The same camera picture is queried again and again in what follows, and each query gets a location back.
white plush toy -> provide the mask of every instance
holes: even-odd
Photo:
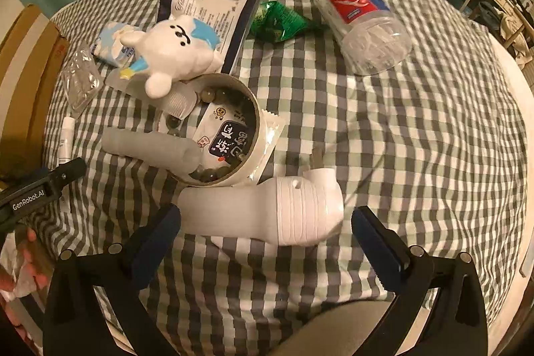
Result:
[[[224,61],[215,50],[219,38],[213,28],[187,15],[159,22],[147,32],[126,32],[120,40],[135,48],[138,58],[121,70],[121,78],[147,75],[145,92],[150,98],[166,96],[175,80],[218,72]]]

brown cardboard box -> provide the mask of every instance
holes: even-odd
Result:
[[[68,42],[27,6],[0,45],[0,173],[41,166],[48,106]]]

toy's smiling mouth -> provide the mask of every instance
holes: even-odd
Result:
[[[191,40],[190,40],[189,36],[185,33],[185,29],[184,28],[182,28],[180,25],[170,25],[170,27],[172,29],[175,29],[175,28],[180,29],[179,31],[176,31],[174,33],[176,35],[176,37],[179,37],[179,38],[185,37],[185,39],[187,40],[188,44],[191,44]],[[182,46],[185,46],[185,43],[183,41],[180,41],[180,44]]]

green plastic package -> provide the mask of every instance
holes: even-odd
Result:
[[[311,20],[278,1],[262,2],[250,27],[255,37],[268,42],[285,41],[306,30],[318,29]]]

translucent plastic bottle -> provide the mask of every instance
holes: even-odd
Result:
[[[412,50],[404,25],[383,0],[315,0],[341,53],[358,75],[387,70]]]

